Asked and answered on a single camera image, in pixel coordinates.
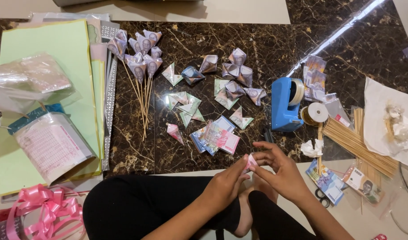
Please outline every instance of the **hand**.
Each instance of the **hand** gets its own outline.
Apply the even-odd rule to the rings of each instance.
[[[253,145],[268,149],[253,153],[253,157],[259,165],[266,163],[271,166],[276,174],[260,166],[250,166],[251,171],[296,205],[312,196],[293,159],[287,157],[276,144],[262,141],[254,142]]]
[[[241,183],[250,178],[247,174],[241,174],[247,161],[246,154],[228,169],[217,173],[198,197],[214,214],[225,209],[238,196]]]

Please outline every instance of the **pink ribbon bow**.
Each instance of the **pink ribbon bow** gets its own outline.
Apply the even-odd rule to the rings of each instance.
[[[77,199],[71,197],[63,200],[64,190],[71,191],[78,196],[79,194],[63,186],[56,185],[54,187],[59,187],[60,189],[52,192],[44,188],[42,184],[38,184],[28,189],[23,188],[20,190],[19,199],[13,204],[7,219],[6,231],[9,240],[20,240],[15,230],[15,216],[26,215],[38,208],[41,208],[38,222],[25,228],[26,235],[33,234],[32,240],[55,240],[84,226],[82,207],[78,205]],[[54,224],[53,222],[60,216],[69,217]],[[78,220],[80,223],[52,237],[64,223],[71,220]]]

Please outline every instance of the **person's left hand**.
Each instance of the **person's left hand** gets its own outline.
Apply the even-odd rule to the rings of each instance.
[[[198,197],[214,214],[225,209],[237,196],[241,183],[249,179],[247,174],[241,174],[247,165],[248,154],[236,163],[217,173],[207,184],[204,192]]]

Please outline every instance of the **blue tape dispenser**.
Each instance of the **blue tape dispenser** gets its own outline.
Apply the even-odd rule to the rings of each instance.
[[[303,125],[298,118],[305,86],[302,80],[282,77],[272,83],[272,130],[292,132]]]

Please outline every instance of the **black pants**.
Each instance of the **black pants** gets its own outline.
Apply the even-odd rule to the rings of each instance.
[[[106,179],[84,201],[88,237],[141,239],[193,202],[211,178],[122,175]],[[252,191],[248,200],[253,226],[261,240],[317,239],[264,193]],[[202,228],[234,232],[240,215],[237,197]]]

